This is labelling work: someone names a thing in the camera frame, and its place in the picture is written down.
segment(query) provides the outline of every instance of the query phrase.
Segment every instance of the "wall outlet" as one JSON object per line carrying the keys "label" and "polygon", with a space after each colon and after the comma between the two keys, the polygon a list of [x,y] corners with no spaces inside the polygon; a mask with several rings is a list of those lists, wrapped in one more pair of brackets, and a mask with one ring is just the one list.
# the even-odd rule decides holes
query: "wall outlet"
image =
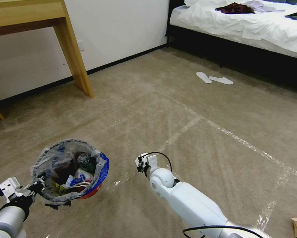
{"label": "wall outlet", "polygon": [[79,47],[79,50],[80,50],[80,51],[85,50],[85,46],[84,46],[84,44],[83,44],[83,41],[77,41],[77,43],[78,43],[78,47]]}

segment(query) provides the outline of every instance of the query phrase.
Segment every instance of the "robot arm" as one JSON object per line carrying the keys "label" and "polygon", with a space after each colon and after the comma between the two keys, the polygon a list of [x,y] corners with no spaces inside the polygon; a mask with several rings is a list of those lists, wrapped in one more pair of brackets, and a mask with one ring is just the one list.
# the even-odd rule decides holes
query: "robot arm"
{"label": "robot arm", "polygon": [[210,238],[271,238],[254,226],[240,226],[230,222],[214,201],[189,183],[179,181],[171,171],[159,168],[155,155],[142,154],[135,163],[137,170],[144,172],[149,179],[151,188],[160,197],[164,197],[170,207],[187,224],[192,227],[222,226],[221,228],[198,229],[202,235]]}
{"label": "robot arm", "polygon": [[35,196],[44,190],[44,176],[32,184],[21,188],[16,177],[11,177],[0,184],[0,196],[4,196],[6,204],[0,208],[0,238],[24,238],[23,222],[29,215],[29,207]]}

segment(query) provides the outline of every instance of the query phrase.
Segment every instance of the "white slipper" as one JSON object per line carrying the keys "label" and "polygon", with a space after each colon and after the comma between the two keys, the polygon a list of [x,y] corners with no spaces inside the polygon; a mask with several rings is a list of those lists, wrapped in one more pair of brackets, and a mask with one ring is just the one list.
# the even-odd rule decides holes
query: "white slipper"
{"label": "white slipper", "polygon": [[227,79],[226,77],[217,78],[217,77],[210,76],[209,79],[223,84],[228,84],[228,85],[233,84],[233,81],[231,81],[230,79]]}
{"label": "white slipper", "polygon": [[205,83],[212,83],[208,76],[203,72],[197,72],[196,75],[201,78]]}

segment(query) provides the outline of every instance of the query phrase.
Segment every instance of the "beige carpet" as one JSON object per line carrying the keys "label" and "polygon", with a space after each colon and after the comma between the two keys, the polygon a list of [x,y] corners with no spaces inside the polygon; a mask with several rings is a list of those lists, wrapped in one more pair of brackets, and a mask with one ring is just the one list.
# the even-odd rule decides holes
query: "beige carpet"
{"label": "beige carpet", "polygon": [[[197,71],[234,84],[205,84]],[[232,221],[294,237],[297,93],[173,48],[89,77],[94,99],[71,82],[1,108],[0,182],[28,183],[40,151],[63,139],[86,140],[110,159],[92,198],[58,211],[37,198],[28,237],[183,237],[188,226],[136,172],[136,156],[155,150]]]}

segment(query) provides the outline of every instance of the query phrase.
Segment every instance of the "white bedsheet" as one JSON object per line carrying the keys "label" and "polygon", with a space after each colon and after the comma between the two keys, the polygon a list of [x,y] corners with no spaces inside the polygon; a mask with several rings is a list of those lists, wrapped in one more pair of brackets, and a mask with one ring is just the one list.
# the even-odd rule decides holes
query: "white bedsheet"
{"label": "white bedsheet", "polygon": [[170,24],[297,58],[297,20],[285,17],[297,12],[297,6],[262,1],[267,6],[285,11],[235,15],[215,11],[215,8],[233,2],[199,0],[189,8],[175,8]]}

